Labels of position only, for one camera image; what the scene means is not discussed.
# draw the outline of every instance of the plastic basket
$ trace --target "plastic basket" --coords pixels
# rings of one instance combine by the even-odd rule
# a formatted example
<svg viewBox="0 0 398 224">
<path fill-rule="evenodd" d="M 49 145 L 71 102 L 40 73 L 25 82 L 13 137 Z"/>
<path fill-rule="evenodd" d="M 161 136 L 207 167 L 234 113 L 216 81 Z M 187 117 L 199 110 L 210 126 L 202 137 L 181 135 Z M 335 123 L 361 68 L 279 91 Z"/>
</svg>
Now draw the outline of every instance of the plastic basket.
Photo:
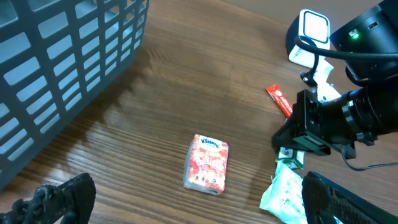
<svg viewBox="0 0 398 224">
<path fill-rule="evenodd" d="M 149 0 L 0 0 L 0 189 L 134 60 Z"/>
</svg>

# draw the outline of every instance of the wood grain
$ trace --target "wood grain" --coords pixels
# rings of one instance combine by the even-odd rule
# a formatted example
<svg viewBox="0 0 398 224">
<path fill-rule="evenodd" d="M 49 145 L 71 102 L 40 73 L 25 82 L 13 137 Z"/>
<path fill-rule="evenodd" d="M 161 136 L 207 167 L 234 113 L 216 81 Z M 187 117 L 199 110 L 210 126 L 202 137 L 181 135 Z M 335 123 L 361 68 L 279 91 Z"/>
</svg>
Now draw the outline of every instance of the wood grain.
<svg viewBox="0 0 398 224">
<path fill-rule="evenodd" d="M 287 60 L 287 26 L 215 0 L 152 1 L 136 61 L 0 194 L 0 212 L 42 184 L 93 176 L 92 223 L 275 223 L 259 208 L 275 172 L 271 136 L 284 116 L 264 88 L 279 84 L 291 103 L 305 68 Z M 331 81 L 355 88 L 335 66 Z M 219 197 L 182 187 L 194 134 L 229 144 Z M 356 165 L 398 158 L 395 134 L 358 145 Z M 306 155 L 315 170 L 398 215 L 398 168 L 348 169 L 341 156 Z"/>
</svg>

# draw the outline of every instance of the tabletop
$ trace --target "tabletop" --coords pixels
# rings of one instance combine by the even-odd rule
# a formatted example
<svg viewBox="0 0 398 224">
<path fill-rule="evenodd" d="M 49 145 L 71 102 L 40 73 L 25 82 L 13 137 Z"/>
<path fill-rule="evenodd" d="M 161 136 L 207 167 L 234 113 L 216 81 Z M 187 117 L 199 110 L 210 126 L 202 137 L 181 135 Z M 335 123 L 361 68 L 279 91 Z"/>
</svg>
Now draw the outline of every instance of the tabletop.
<svg viewBox="0 0 398 224">
<path fill-rule="evenodd" d="M 285 117 L 265 87 L 278 84 L 291 103 L 307 86 L 307 68 L 287 59 L 289 27 L 217 0 L 151 1 L 136 61 L 120 74 L 0 193 L 0 212 L 88 172 L 97 194 L 92 223 L 277 223 L 259 208 L 275 172 L 272 135 Z M 335 66 L 330 82 L 358 87 Z M 226 190 L 183 188 L 195 134 L 227 142 Z M 397 135 L 357 144 L 366 166 L 398 160 Z M 306 154 L 310 170 L 398 215 L 397 167 L 356 172 L 337 152 Z"/>
</svg>

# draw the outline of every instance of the gray basket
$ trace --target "gray basket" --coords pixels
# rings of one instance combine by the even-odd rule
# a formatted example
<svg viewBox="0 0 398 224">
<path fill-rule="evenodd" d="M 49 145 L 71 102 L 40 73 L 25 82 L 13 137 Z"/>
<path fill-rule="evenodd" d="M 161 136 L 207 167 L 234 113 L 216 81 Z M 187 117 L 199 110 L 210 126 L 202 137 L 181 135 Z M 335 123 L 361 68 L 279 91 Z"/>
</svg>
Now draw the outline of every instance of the gray basket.
<svg viewBox="0 0 398 224">
<path fill-rule="evenodd" d="M 134 60 L 149 0 L 0 0 L 0 190 Z"/>
</svg>

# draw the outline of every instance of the laundry basket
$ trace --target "laundry basket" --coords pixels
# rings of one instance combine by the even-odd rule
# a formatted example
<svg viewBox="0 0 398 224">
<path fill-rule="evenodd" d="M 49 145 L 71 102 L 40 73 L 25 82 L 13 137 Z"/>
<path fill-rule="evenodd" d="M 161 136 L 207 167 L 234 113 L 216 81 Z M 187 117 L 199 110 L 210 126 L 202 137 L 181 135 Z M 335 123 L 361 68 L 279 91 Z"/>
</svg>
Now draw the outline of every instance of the laundry basket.
<svg viewBox="0 0 398 224">
<path fill-rule="evenodd" d="M 134 61 L 149 0 L 0 0 L 0 190 Z"/>
</svg>

